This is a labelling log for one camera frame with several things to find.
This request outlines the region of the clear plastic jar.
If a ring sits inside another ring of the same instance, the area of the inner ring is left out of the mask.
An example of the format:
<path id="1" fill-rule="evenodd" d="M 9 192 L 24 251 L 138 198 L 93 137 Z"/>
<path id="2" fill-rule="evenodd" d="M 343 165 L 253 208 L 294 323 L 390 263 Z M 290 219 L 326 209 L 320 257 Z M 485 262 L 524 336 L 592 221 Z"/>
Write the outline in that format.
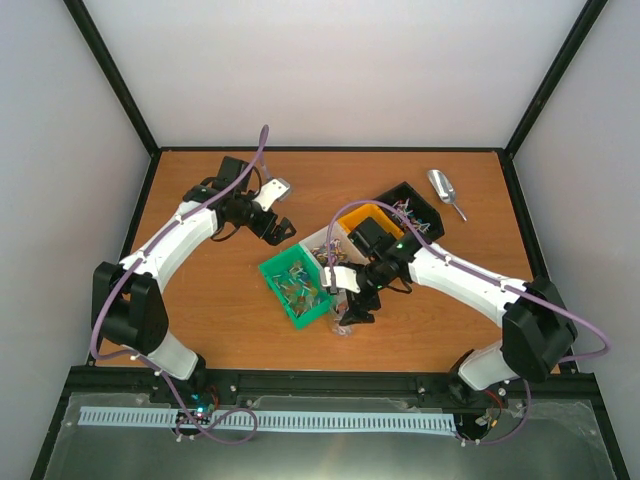
<path id="1" fill-rule="evenodd" d="M 354 333 L 354 326 L 343 322 L 348 310 L 348 301 L 344 293 L 331 297 L 328 325 L 334 335 L 349 337 Z"/>

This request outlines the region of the green candy bin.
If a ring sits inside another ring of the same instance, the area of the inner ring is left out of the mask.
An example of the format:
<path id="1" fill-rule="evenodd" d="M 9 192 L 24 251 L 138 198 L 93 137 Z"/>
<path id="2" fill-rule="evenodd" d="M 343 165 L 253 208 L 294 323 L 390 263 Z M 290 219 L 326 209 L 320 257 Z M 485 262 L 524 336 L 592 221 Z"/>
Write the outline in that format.
<path id="1" fill-rule="evenodd" d="M 265 261 L 259 271 L 296 329 L 329 312 L 331 299 L 321 285 L 320 268 L 301 245 Z"/>

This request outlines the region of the white candy bin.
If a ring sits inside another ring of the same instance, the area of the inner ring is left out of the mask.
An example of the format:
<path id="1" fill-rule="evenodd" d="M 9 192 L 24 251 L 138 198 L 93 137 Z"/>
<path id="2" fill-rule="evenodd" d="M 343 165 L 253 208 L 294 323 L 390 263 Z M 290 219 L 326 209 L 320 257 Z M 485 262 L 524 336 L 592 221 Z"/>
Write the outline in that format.
<path id="1" fill-rule="evenodd" d="M 312 264 L 310 275 L 316 283 L 320 282 L 324 274 L 324 268 L 328 264 L 328 254 L 331 254 L 337 263 L 363 263 L 365 261 L 365 258 L 348 238 L 346 231 L 338 223 L 332 227 L 330 244 L 327 244 L 327 231 L 328 227 L 325 226 L 299 242 Z"/>

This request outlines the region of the orange candy bin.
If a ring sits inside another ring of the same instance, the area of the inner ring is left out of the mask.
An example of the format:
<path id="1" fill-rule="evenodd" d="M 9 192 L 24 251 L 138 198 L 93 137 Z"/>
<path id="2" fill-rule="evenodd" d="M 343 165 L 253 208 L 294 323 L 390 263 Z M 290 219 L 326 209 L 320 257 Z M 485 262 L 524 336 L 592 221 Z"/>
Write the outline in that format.
<path id="1" fill-rule="evenodd" d="M 370 247 L 355 234 L 356 231 L 362 230 L 364 233 L 371 231 L 375 239 L 391 235 L 395 240 L 398 240 L 404 235 L 404 231 L 393 221 L 388 213 L 381 207 L 371 203 L 359 206 L 352 212 L 340 217 L 338 224 L 347 233 L 351 243 L 365 256 L 370 253 Z"/>

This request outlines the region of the black candy bin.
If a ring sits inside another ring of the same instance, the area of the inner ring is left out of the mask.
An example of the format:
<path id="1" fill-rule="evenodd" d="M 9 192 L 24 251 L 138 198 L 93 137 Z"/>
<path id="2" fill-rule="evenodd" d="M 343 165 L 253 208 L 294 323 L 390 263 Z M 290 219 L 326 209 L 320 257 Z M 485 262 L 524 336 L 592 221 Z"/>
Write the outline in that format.
<path id="1" fill-rule="evenodd" d="M 445 229 L 439 212 L 408 182 L 404 181 L 375 197 L 405 215 L 421 235 L 431 241 L 444 236 Z"/>

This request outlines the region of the metal scoop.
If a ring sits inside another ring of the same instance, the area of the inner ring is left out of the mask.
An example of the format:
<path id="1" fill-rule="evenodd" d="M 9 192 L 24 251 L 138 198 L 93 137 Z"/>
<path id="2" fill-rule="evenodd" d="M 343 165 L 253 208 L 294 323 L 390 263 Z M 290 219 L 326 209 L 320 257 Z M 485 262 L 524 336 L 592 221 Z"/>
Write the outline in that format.
<path id="1" fill-rule="evenodd" d="M 451 205 L 456 212 L 461 216 L 464 222 L 468 221 L 467 216 L 463 210 L 457 205 L 456 191 L 448 177 L 440 170 L 431 169 L 427 172 L 427 178 L 431 183 L 434 191 L 438 195 L 439 199 L 447 204 Z"/>

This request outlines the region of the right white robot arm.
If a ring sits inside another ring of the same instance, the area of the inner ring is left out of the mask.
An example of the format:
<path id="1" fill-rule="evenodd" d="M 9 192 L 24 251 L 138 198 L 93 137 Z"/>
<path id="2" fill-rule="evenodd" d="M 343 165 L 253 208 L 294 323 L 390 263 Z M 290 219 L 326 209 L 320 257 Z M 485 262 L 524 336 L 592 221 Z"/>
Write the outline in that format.
<path id="1" fill-rule="evenodd" d="M 479 312 L 501 330 L 500 340 L 463 354 L 450 369 L 448 389 L 461 405 L 475 393 L 505 380 L 541 383 L 560 364 L 577 338 L 556 286 L 544 277 L 531 282 L 496 274 L 461 259 L 422 236 L 375 239 L 378 228 L 357 237 L 370 255 L 366 264 L 325 267 L 327 290 L 344 292 L 344 326 L 375 320 L 379 293 L 396 280 L 429 287 Z"/>

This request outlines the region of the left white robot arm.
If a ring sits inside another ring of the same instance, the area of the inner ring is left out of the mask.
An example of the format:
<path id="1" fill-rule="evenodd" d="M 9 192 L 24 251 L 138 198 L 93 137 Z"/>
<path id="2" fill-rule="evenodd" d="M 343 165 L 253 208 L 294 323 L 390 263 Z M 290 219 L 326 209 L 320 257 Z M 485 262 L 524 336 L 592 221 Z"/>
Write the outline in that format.
<path id="1" fill-rule="evenodd" d="M 205 359 L 182 344 L 169 328 L 163 292 L 172 276 L 205 241 L 224 241 L 226 225 L 245 227 L 276 246 L 296 230 L 274 212 L 291 191 L 288 182 L 264 169 L 224 157 L 218 173 L 191 187 L 175 213 L 142 247 L 117 263 L 103 262 L 92 279 L 90 351 L 99 358 L 98 340 L 106 339 L 155 374 L 173 378 L 172 388 L 186 402 L 208 390 Z"/>

